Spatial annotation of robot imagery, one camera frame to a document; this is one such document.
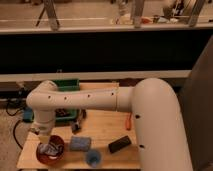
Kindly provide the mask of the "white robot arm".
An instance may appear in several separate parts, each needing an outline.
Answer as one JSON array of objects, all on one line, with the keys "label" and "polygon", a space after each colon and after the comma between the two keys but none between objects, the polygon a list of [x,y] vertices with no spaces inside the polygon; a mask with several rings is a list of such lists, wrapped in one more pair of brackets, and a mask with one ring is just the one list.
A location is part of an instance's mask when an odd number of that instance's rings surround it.
[{"label": "white robot arm", "polygon": [[54,111],[60,108],[131,113],[141,171],[193,171],[178,98],[162,79],[144,79],[133,87],[65,92],[46,80],[28,94],[26,103],[42,142],[50,139]]}]

